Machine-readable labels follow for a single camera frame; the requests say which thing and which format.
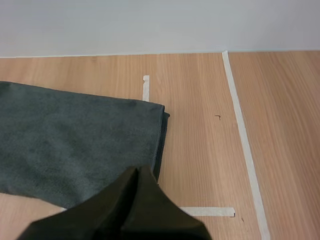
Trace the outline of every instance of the white wall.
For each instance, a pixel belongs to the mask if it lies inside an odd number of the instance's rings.
[[[320,50],[320,0],[0,0],[0,57]]]

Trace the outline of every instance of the wooden table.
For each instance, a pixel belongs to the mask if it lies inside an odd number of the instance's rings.
[[[320,239],[320,52],[229,53],[272,239]],[[171,117],[159,185],[179,207],[233,207],[200,216],[213,239],[261,239],[221,53],[0,59],[0,81],[142,99]],[[61,211],[0,195],[0,240]]]

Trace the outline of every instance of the tape line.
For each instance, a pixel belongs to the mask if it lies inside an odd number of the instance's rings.
[[[149,102],[149,86],[150,86],[150,78],[149,75],[143,76],[143,92],[142,92],[142,101]]]
[[[180,207],[182,211],[193,217],[235,217],[236,211],[233,207]]]
[[[226,78],[229,85],[230,94],[232,97],[235,118],[238,124],[238,129],[239,129],[240,139],[242,143],[246,169],[248,172],[249,182],[251,186],[253,203],[255,207],[255,213],[258,221],[261,239],[270,240],[270,233],[268,229],[266,214],[265,214],[264,205],[261,198],[261,193],[259,190],[259,184],[258,184],[258,179],[256,175],[255,165],[254,165],[254,161],[253,161],[251,150],[250,150],[246,126],[245,126],[244,118],[241,111],[237,89],[236,89],[234,77],[232,75],[228,51],[224,51],[222,53],[222,59],[223,59]]]

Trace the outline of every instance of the gray towel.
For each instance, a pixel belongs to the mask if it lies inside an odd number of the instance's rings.
[[[157,178],[164,109],[0,81],[0,192],[71,208],[129,166],[148,164]]]

